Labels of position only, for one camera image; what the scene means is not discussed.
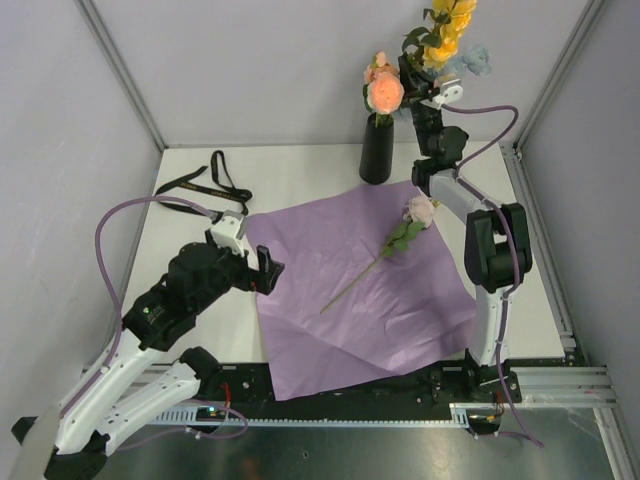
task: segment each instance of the flower stem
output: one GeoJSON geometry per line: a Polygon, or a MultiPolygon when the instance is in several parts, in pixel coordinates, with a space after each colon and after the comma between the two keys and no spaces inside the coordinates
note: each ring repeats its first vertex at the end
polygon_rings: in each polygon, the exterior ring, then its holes
{"type": "Polygon", "coordinates": [[[358,275],[349,285],[344,287],[344,289],[338,295],[333,297],[333,299],[329,303],[327,303],[322,310],[320,310],[320,313],[322,314],[322,313],[326,312],[329,309],[329,307],[331,307],[334,303],[336,303],[338,300],[340,300],[342,297],[344,297],[344,295],[349,290],[351,290],[353,287],[355,287],[356,284],[360,280],[362,280],[364,278],[364,276],[373,269],[373,267],[375,267],[378,263],[380,263],[380,260],[382,260],[382,255],[378,255],[378,257],[373,262],[371,262],[369,264],[369,266],[367,268],[365,268],[364,271],[360,275],[358,275]]]}

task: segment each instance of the gray floor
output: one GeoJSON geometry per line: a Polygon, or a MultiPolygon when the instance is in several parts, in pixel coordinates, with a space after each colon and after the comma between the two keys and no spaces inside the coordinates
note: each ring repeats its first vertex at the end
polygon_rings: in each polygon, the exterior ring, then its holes
{"type": "MultiPolygon", "coordinates": [[[[259,428],[224,441],[176,434],[114,454],[99,480],[612,479],[591,410],[523,411],[546,448],[462,430],[259,428]]],[[[164,427],[145,427],[131,441],[164,427]]],[[[515,428],[507,414],[503,429],[515,428]]]]}

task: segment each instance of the lanyard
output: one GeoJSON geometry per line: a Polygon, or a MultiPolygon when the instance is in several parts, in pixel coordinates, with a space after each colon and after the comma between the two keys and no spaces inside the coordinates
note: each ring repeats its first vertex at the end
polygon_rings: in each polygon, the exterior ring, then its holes
{"type": "MultiPolygon", "coordinates": [[[[231,177],[229,176],[229,171],[227,170],[227,162],[224,158],[224,152],[222,150],[216,150],[211,155],[211,179],[213,180],[213,183],[215,183],[222,190],[203,187],[202,185],[196,185],[195,183],[190,182],[190,180],[193,180],[194,178],[199,177],[207,168],[208,167],[206,165],[203,165],[195,172],[188,173],[183,177],[176,178],[175,180],[165,183],[164,185],[159,187],[158,190],[156,190],[156,195],[166,193],[169,190],[172,190],[177,187],[186,188],[188,190],[193,190],[199,193],[205,193],[213,197],[219,197],[219,198],[224,198],[226,200],[231,200],[233,202],[238,202],[240,205],[242,205],[242,214],[247,215],[249,213],[249,209],[247,208],[247,202],[251,200],[251,198],[253,197],[253,193],[251,193],[250,190],[236,188],[235,184],[233,183],[233,180],[231,180],[231,177]],[[222,185],[220,183],[219,171],[218,171],[218,158],[222,163],[222,169],[224,170],[225,175],[229,179],[229,183],[231,184],[231,186],[222,185]]],[[[202,215],[200,212],[197,212],[193,210],[191,207],[187,207],[186,205],[177,205],[175,203],[169,203],[169,202],[160,202],[160,203],[165,207],[170,208],[172,210],[176,210],[178,212],[191,213],[193,215],[202,215]]],[[[223,212],[220,212],[218,210],[211,210],[211,214],[214,222],[219,220],[220,217],[222,217],[222,213],[223,212]]]]}

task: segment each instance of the gray wall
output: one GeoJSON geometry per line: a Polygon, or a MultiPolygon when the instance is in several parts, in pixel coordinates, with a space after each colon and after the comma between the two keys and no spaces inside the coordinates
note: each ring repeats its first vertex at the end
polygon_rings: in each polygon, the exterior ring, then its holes
{"type": "MultiPolygon", "coordinates": [[[[403,35],[431,2],[95,3],[169,145],[264,145],[360,143],[364,68],[377,50],[399,55],[403,35]]],[[[586,3],[478,2],[461,45],[484,44],[494,71],[465,77],[468,94],[457,105],[512,103],[526,117],[586,3]]],[[[496,134],[484,116],[449,121],[475,140],[496,134]]],[[[396,124],[396,139],[415,141],[408,116],[396,124]]]]}
{"type": "Polygon", "coordinates": [[[613,0],[525,146],[580,339],[609,366],[640,449],[637,0],[613,0]]]}
{"type": "MultiPolygon", "coordinates": [[[[10,427],[77,380],[105,340],[111,306],[93,230],[146,194],[159,154],[72,1],[5,0],[0,16],[0,478],[10,427]]],[[[105,236],[122,282],[142,210],[105,236]]]]}

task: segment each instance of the pale pink rose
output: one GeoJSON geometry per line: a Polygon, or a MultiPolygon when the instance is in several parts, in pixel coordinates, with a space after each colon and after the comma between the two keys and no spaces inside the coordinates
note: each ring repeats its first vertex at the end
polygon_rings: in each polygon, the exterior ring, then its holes
{"type": "Polygon", "coordinates": [[[414,222],[422,222],[425,227],[428,227],[431,225],[431,222],[433,222],[435,207],[433,203],[431,203],[431,200],[424,195],[413,197],[409,200],[407,207],[409,208],[407,215],[411,217],[411,220],[414,222]]]}
{"type": "Polygon", "coordinates": [[[387,63],[389,63],[387,61],[387,54],[384,52],[378,52],[376,53],[376,66],[378,67],[384,67],[387,63]]]}
{"type": "Polygon", "coordinates": [[[398,77],[389,72],[377,74],[367,88],[367,103],[381,115],[388,115],[400,106],[404,88],[398,77]]]}
{"type": "Polygon", "coordinates": [[[398,69],[396,67],[394,67],[391,64],[388,64],[388,65],[385,65],[384,67],[376,68],[373,71],[373,76],[375,77],[375,76],[377,76],[378,74],[380,74],[382,72],[389,72],[389,73],[395,75],[396,77],[400,73],[400,72],[398,72],[398,69]]]}
{"type": "Polygon", "coordinates": [[[367,69],[364,71],[364,83],[365,85],[370,84],[373,81],[373,76],[375,71],[371,68],[371,65],[367,66],[367,69]]]}

